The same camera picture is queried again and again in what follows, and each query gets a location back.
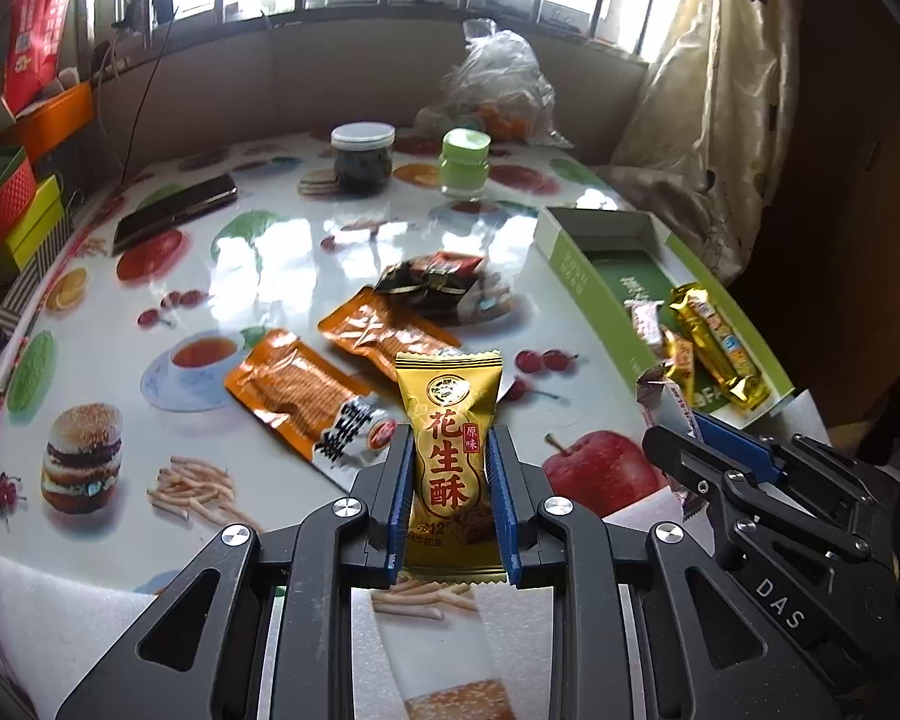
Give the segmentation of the red snack bag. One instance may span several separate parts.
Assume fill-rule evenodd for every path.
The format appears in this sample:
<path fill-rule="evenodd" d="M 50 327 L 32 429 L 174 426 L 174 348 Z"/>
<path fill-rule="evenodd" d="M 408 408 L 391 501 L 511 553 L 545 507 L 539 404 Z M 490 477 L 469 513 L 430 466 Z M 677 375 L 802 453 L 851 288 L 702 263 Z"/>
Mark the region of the red snack bag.
<path fill-rule="evenodd" d="M 14 0 L 2 99 L 13 115 L 56 78 L 69 0 Z"/>

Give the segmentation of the clear plastic bag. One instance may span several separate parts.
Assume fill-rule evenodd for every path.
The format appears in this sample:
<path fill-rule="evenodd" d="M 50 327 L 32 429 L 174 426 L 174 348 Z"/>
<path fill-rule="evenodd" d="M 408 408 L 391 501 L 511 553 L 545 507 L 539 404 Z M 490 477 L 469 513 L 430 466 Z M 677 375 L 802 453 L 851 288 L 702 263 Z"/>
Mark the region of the clear plastic bag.
<path fill-rule="evenodd" d="M 414 117 L 414 130 L 440 138 L 452 128 L 486 133 L 497 143 L 571 149 L 554 123 L 556 90 L 530 43 L 496 21 L 463 23 L 466 57 L 440 82 L 439 99 Z"/>

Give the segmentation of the black smartphone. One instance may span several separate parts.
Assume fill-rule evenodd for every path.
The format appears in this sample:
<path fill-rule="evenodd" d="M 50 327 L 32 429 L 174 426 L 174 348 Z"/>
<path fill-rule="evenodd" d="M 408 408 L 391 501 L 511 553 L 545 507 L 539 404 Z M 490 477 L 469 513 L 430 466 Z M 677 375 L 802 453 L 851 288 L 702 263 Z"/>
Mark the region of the black smartphone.
<path fill-rule="evenodd" d="M 222 174 L 138 208 L 118 223 L 112 254 L 123 254 L 131 247 L 155 238 L 157 234 L 232 205 L 237 195 L 238 187 L 232 176 Z"/>

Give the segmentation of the orange box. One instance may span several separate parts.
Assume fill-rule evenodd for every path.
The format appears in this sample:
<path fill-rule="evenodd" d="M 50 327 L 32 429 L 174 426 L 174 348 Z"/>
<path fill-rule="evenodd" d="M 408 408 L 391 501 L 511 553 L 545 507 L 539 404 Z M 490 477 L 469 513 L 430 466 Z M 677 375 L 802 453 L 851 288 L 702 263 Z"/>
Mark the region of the orange box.
<path fill-rule="evenodd" d="M 90 124 L 94 115 L 91 83 L 77 83 L 45 101 L 34 112 L 19 117 L 14 125 L 1 133 L 0 145 L 18 146 L 32 163 L 36 163 Z"/>

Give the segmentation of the white foam sheet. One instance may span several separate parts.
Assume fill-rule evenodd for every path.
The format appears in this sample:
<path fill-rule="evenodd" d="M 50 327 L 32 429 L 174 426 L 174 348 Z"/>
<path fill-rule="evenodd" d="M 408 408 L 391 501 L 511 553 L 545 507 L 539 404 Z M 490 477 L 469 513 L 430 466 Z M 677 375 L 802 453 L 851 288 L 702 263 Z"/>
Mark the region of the white foam sheet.
<path fill-rule="evenodd" d="M 73 405 L 47 401 L 35 416 L 0 415 L 0 475 L 22 481 L 25 502 L 0 525 L 0 660 L 50 718 L 89 668 L 214 535 L 199 517 L 151 507 L 144 491 L 176 455 L 204 460 L 235 479 L 238 505 L 261 527 L 301 522 L 341 491 L 293 457 L 237 406 L 196 415 L 123 411 L 125 456 L 110 504 L 64 515 L 41 499 L 46 442 Z M 553 595 L 502 583 L 478 585 L 471 611 L 437 621 L 375 610 L 352 595 L 354 692 L 361 718 L 463 718 L 453 694 L 486 683 L 514 718 L 549 709 Z"/>

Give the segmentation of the orange snack pouch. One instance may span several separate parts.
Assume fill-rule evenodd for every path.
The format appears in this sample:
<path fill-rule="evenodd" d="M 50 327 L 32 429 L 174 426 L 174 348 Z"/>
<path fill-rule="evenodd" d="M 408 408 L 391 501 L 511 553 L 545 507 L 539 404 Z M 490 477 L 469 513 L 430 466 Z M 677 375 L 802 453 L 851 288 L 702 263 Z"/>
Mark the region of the orange snack pouch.
<path fill-rule="evenodd" d="M 386 459 L 398 418 L 365 383 L 286 330 L 266 332 L 224 379 L 258 421 L 340 488 Z"/>
<path fill-rule="evenodd" d="M 352 298 L 317 323 L 318 332 L 348 355 L 372 362 L 390 380 L 397 380 L 397 357 L 438 355 L 460 349 L 461 341 L 404 305 L 391 302 L 364 286 Z"/>

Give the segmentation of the dark jar white lid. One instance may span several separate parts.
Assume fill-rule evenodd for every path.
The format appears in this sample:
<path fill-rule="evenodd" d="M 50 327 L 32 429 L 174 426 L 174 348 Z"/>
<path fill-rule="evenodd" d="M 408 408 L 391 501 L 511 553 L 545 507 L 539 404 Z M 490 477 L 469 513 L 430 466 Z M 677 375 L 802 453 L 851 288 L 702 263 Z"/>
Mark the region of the dark jar white lid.
<path fill-rule="evenodd" d="M 349 195 L 377 193 L 390 181 L 395 127 L 383 122 L 351 122 L 329 135 L 334 151 L 334 179 Z"/>

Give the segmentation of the green glass jar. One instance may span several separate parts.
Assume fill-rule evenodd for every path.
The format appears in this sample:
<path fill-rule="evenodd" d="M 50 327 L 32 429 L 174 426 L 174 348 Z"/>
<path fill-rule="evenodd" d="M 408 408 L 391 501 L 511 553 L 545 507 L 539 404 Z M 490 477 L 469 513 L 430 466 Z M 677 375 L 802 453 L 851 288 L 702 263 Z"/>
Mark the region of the green glass jar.
<path fill-rule="evenodd" d="M 452 128 L 442 138 L 437 169 L 440 192 L 450 199 L 476 200 L 489 177 L 491 137 L 471 128 Z"/>

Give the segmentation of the green white gift box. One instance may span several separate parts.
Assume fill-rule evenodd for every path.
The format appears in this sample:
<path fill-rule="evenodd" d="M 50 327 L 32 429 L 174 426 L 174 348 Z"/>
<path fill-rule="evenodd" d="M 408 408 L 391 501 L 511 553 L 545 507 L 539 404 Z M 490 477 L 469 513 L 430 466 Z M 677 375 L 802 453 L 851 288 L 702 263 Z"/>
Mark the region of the green white gift box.
<path fill-rule="evenodd" d="M 792 380 L 738 302 L 650 213 L 551 206 L 539 213 L 535 245 L 629 383 L 663 364 L 694 410 L 736 427 L 777 410 L 795 394 Z M 758 405 L 736 403 L 722 392 L 692 348 L 691 332 L 681 325 L 674 303 L 693 289 L 701 289 L 717 312 L 715 323 L 731 355 L 758 374 L 767 395 Z"/>

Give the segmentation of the gold peanut candy packet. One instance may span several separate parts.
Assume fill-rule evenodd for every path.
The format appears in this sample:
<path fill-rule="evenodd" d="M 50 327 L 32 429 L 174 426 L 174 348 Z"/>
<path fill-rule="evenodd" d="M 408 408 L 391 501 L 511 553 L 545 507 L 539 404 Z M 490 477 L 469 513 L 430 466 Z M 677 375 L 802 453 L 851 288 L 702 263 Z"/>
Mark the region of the gold peanut candy packet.
<path fill-rule="evenodd" d="M 414 450 L 404 568 L 443 582 L 499 577 L 486 458 L 502 355 L 401 353 L 395 371 Z"/>

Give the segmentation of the beige patterned curtain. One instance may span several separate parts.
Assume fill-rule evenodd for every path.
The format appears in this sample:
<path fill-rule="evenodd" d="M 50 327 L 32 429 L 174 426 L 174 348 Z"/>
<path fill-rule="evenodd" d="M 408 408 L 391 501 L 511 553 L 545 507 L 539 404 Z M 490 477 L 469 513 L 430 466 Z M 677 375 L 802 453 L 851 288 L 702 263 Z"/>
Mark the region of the beige patterned curtain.
<path fill-rule="evenodd" d="M 746 270 L 798 103 L 803 0 L 679 0 L 610 162 L 722 283 Z"/>

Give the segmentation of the red black snack packet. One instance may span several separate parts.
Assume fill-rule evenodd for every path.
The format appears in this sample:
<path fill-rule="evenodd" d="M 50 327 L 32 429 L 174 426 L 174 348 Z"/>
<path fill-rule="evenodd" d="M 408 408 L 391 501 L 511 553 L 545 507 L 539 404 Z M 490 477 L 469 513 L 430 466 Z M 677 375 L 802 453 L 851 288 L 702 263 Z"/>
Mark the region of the red black snack packet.
<path fill-rule="evenodd" d="M 437 250 L 389 266 L 374 291 L 421 316 L 445 316 L 475 286 L 483 263 L 481 255 Z"/>

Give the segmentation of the pink white snack packet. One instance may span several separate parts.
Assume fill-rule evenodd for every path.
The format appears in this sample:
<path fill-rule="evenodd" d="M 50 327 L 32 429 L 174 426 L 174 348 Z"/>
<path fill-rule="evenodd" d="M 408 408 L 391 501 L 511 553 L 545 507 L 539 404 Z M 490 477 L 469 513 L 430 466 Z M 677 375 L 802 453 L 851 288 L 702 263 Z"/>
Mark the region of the pink white snack packet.
<path fill-rule="evenodd" d="M 665 376 L 665 367 L 653 366 L 640 374 L 635 383 L 635 399 L 644 415 L 645 426 L 665 426 L 681 436 L 702 437 L 683 390 Z"/>

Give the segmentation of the yellow green box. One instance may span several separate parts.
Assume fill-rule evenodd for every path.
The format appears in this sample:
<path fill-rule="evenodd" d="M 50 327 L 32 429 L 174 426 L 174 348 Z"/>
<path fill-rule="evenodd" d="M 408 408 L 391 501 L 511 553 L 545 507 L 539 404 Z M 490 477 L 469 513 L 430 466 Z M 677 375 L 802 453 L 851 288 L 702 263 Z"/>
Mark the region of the yellow green box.
<path fill-rule="evenodd" d="M 0 242 L 0 288 L 16 281 L 63 216 L 58 179 L 46 177 L 13 231 Z"/>

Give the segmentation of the long gold snack bar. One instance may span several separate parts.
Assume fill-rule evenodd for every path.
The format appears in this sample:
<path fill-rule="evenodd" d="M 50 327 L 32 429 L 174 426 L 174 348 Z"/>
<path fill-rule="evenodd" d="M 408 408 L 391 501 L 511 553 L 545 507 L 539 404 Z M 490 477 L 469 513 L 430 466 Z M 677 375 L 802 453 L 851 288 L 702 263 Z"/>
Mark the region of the long gold snack bar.
<path fill-rule="evenodd" d="M 763 372 L 709 291 L 699 283 L 675 286 L 670 293 L 670 309 L 720 394 L 743 411 L 763 405 L 770 395 Z"/>
<path fill-rule="evenodd" d="M 696 364 L 694 364 L 694 344 L 673 332 L 670 327 L 663 327 L 665 339 L 665 376 L 673 380 L 681 390 L 683 400 L 694 406 L 696 392 Z"/>

